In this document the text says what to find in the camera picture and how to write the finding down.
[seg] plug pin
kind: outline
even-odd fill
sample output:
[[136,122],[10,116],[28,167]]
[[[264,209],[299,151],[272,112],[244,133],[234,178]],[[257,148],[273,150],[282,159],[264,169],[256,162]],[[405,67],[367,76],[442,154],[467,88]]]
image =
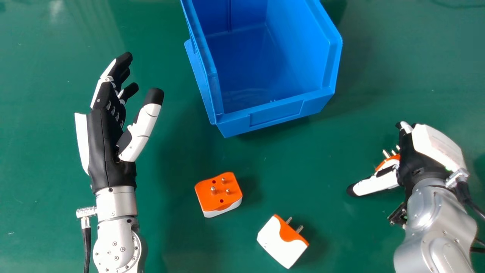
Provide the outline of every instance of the plug pin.
[[295,231],[296,233],[300,233],[303,230],[303,226],[300,225]]
[[391,156],[389,155],[389,153],[386,151],[386,150],[382,150],[382,154],[386,157],[386,158],[390,158]]

